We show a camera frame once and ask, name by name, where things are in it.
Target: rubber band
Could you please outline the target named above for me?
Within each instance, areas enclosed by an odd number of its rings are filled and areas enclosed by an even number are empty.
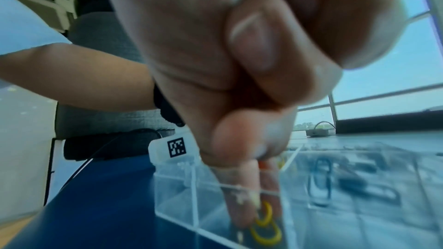
[[[272,220],[272,206],[270,205],[269,202],[263,202],[263,206],[266,210],[266,214],[265,217],[263,218],[263,220],[260,220],[258,218],[255,218],[255,223],[259,226],[259,227],[266,227],[267,225],[269,225],[269,223]]]
[[[251,227],[251,235],[257,241],[257,243],[263,245],[263,246],[274,246],[277,245],[281,241],[281,230],[277,226],[277,224],[274,222],[274,220],[271,220],[271,226],[275,231],[275,235],[271,238],[264,238],[259,236],[257,231],[254,229],[254,227]]]

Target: blue table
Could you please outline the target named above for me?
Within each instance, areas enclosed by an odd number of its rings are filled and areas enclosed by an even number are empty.
[[[5,249],[225,248],[154,214],[148,156],[94,160]]]

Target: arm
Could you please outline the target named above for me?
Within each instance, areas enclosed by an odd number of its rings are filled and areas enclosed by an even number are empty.
[[[145,65],[72,44],[2,55],[0,79],[75,107],[155,109],[154,82]]]

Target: acrylic compartment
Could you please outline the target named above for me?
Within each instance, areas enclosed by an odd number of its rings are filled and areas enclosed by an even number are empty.
[[[435,154],[351,142],[301,144],[275,160],[280,169],[260,170],[257,192],[232,183],[236,170],[173,158],[156,167],[156,215],[231,248],[443,249],[443,159]],[[240,229],[227,203],[260,221],[269,203],[273,216]]]

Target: sleeve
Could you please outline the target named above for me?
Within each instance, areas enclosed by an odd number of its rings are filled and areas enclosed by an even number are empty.
[[[70,43],[18,0],[0,0],[0,55],[52,43]]]

